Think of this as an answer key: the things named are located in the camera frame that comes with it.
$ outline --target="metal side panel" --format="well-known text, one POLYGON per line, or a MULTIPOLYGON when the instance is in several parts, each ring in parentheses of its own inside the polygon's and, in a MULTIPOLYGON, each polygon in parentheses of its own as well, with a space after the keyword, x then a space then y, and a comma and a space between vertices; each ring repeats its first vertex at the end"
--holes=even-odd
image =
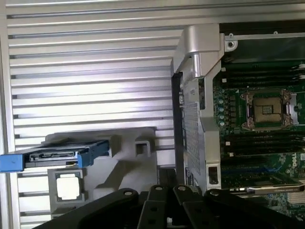
MULTIPOLYGON (((58 131, 149 126, 158 164, 172 165, 170 63, 183 29, 302 19, 304 2, 0 0, 1 153, 58 131)), ((0 176, 4 229, 50 219, 45 176, 45 169, 0 176)))

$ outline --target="motherboard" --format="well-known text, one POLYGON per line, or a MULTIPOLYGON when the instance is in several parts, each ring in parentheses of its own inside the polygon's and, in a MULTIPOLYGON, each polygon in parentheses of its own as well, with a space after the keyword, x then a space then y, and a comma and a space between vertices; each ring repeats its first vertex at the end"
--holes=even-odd
POLYGON ((213 81, 222 188, 299 220, 305 220, 304 63, 223 62, 213 81))

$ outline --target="ribbed metal panel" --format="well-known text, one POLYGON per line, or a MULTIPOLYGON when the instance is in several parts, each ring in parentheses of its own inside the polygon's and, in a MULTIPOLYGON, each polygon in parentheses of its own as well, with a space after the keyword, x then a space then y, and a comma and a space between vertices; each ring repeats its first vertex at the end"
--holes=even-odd
MULTIPOLYGON (((7 0, 9 150, 54 132, 154 126, 158 164, 173 164, 170 61, 183 28, 302 19, 305 5, 297 2, 7 0)), ((11 185, 15 229, 50 219, 45 169, 11 175, 11 185)))

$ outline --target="cpu socket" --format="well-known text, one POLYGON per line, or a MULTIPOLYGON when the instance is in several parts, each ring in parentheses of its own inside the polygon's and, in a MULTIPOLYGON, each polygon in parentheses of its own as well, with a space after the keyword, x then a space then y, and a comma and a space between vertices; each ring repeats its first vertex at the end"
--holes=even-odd
POLYGON ((289 102, 291 94, 287 90, 248 91, 241 95, 246 101, 247 130, 278 130, 293 124, 289 102))

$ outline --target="green circuit board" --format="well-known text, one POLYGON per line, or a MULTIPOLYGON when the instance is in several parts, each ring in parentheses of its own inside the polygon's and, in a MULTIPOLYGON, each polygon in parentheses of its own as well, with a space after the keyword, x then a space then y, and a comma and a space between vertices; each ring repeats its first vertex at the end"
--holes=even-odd
MULTIPOLYGON (((213 82, 222 187, 304 182, 304 62, 222 64, 213 82)), ((293 197, 260 196, 266 207, 305 220, 305 202, 295 204, 293 197)))

